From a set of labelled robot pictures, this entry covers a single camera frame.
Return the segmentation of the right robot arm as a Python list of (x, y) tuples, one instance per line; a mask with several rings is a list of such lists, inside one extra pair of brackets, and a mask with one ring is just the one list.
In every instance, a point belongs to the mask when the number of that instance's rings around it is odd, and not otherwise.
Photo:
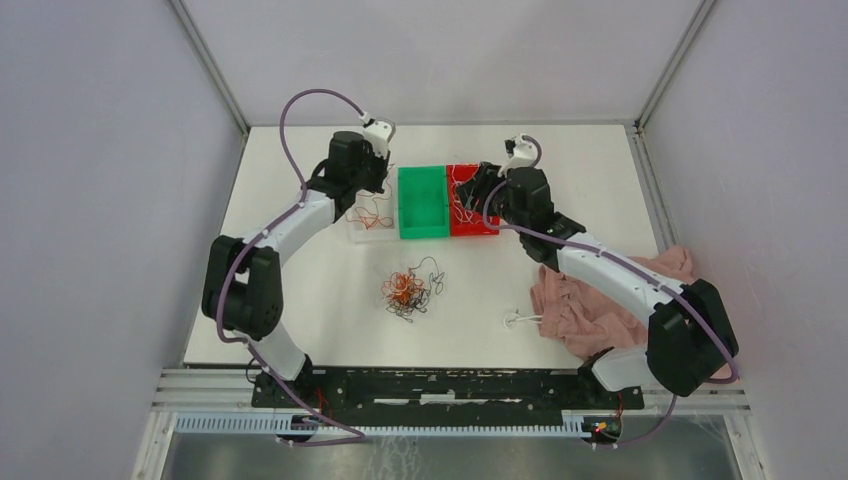
[(705, 383), (739, 377), (738, 343), (714, 285), (691, 284), (638, 264), (607, 248), (586, 228), (556, 211), (545, 173), (483, 162), (455, 192), (463, 206), (484, 219), (500, 218), (500, 230), (517, 232), (535, 262), (597, 289), (647, 330), (643, 345), (607, 349), (594, 356), (577, 382), (580, 400), (602, 408), (618, 391), (658, 383), (687, 397)]

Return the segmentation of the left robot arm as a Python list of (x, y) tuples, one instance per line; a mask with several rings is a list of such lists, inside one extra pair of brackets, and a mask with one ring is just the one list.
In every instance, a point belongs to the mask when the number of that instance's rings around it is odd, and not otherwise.
[(342, 219), (362, 191), (380, 193), (388, 176), (388, 143), (370, 134), (337, 131), (327, 157), (296, 200), (268, 225), (211, 244), (200, 309), (225, 343), (244, 345), (277, 381), (291, 406), (315, 391), (312, 362), (282, 323), (282, 268), (318, 232)]

